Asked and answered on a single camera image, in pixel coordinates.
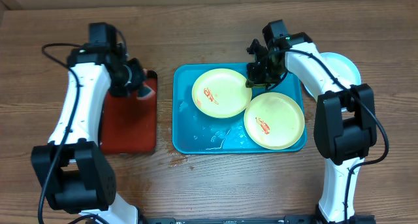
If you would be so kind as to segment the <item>green plate top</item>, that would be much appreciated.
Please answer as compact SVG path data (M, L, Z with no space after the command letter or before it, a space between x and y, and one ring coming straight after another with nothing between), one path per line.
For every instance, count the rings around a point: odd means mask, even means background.
M246 77L231 69L213 69L200 75L192 87L195 106L213 118L231 118L246 109L252 89Z

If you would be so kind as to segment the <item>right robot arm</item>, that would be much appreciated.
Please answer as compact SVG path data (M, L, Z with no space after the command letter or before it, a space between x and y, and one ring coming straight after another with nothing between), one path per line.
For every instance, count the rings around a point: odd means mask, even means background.
M316 100L315 145L325 158L323 193L311 223L375 223L353 207L357 177L370 147L376 144L374 94L367 84L339 76L304 32L290 34L283 20L262 30L246 49L255 60L247 65L247 88L272 89L294 74Z

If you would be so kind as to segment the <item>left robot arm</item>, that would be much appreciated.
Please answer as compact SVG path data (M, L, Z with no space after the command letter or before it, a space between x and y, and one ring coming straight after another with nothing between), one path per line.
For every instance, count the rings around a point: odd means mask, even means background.
M145 223L139 208L116 191L116 175L99 147L106 95L128 97L144 90L146 73L129 59L121 31L105 22L89 25L89 40L72 44L66 62L67 92L59 121L45 146L35 146L31 164L42 188L43 206L76 214L74 223Z

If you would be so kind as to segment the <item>light blue plate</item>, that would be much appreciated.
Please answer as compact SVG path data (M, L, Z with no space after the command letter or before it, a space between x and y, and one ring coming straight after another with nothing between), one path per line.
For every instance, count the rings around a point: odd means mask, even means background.
M333 74L334 77L336 77L346 88L350 88L350 85L360 85L362 83L361 75L356 67L356 65L348 59L346 56L343 56L341 54L337 54L334 52L323 52L319 54L323 58L323 63L327 65L327 68L329 71ZM303 85L308 92L308 94L317 99L317 96L315 97L312 93L311 89L308 88L303 82ZM331 89L325 87L325 91L333 91L338 92L342 91L341 88L339 88L337 85L333 85Z

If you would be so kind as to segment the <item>green plate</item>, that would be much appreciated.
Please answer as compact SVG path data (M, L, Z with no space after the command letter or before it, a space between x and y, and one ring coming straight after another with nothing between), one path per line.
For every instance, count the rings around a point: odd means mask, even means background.
M213 118L231 118L246 109L252 89L246 77L231 69L213 69L200 75L192 87L195 106Z
M304 113L296 101L282 93L263 93L252 99L246 108L244 126L259 146L283 150L302 137Z

